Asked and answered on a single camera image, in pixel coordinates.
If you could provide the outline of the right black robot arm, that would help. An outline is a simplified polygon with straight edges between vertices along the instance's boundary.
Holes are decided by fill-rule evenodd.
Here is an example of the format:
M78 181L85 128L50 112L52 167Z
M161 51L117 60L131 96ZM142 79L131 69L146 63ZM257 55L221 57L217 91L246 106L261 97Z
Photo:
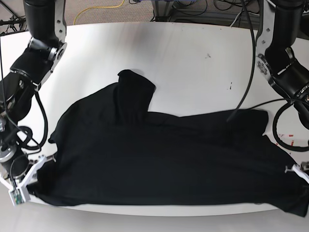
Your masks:
M26 22L31 39L22 55L0 81L0 163L13 188L30 164L24 149L39 153L47 140L48 121L39 90L53 73L66 50L67 25L64 0L25 0ZM32 130L19 126L35 98L44 121L43 138L37 142Z

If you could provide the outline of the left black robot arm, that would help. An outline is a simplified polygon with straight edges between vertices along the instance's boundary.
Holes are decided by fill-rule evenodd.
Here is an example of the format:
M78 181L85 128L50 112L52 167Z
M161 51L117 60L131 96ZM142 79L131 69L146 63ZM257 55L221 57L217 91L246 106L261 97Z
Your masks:
M287 102L274 116L272 133L279 146L294 152L307 152L308 146L292 146L280 139L277 123L293 106L302 125L309 127L309 71L292 49L301 26L307 0L261 0L260 25L255 39L256 66L268 84Z

